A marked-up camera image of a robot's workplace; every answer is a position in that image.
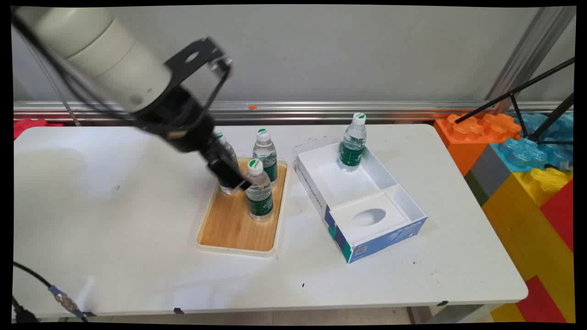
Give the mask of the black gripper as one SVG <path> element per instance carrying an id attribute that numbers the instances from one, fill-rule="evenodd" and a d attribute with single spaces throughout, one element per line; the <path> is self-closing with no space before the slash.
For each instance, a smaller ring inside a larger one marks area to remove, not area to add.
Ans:
<path id="1" fill-rule="evenodd" d="M 200 152 L 208 169 L 231 190 L 246 191 L 251 182 L 235 165 L 235 152 L 224 134 L 215 134 L 215 122 L 200 102 L 181 85 L 161 102 L 136 112 L 136 127 L 159 136 L 182 153 Z"/>

